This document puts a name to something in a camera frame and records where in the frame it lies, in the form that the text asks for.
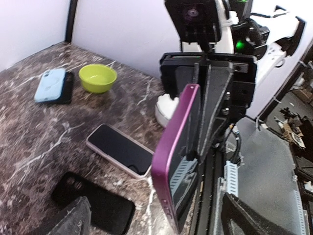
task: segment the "green led light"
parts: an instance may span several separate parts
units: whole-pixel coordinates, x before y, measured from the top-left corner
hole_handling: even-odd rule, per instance
[[[238,41],[236,44],[236,49],[237,50],[242,50],[245,48],[245,44],[242,41]]]

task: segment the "camera lens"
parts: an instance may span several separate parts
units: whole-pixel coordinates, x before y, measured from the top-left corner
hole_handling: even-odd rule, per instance
[[[183,5],[182,16],[187,24],[198,24],[203,20],[203,7],[201,4]]]
[[[199,11],[197,11],[196,9],[190,9],[188,10],[187,14],[189,17],[193,18],[199,15]]]

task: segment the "smartphone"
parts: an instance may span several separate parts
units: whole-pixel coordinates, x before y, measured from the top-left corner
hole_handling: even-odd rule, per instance
[[[86,144],[134,178],[146,177],[151,168],[153,152],[112,126],[100,125]]]
[[[55,104],[70,104],[72,102],[73,89],[74,89],[74,74],[67,72],[63,83],[62,93],[60,98],[51,102]]]
[[[51,195],[52,200],[62,209],[83,196],[90,203],[91,223],[94,226],[113,235],[127,233],[134,216],[135,204],[80,175],[67,172]]]
[[[151,176],[157,196],[172,228],[180,234],[198,182],[197,146],[201,92],[188,84],[153,155]]]
[[[62,94],[65,75],[65,69],[44,72],[35,93],[35,102],[41,103],[59,99]]]

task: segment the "light blue phone case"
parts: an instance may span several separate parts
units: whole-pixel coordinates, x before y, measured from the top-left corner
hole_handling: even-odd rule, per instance
[[[48,70],[43,73],[34,100],[36,103],[54,101],[60,98],[66,70]]]

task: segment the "camera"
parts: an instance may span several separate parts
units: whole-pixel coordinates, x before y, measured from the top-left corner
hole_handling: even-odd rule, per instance
[[[180,40],[200,46],[221,39],[221,24],[216,0],[166,0]]]

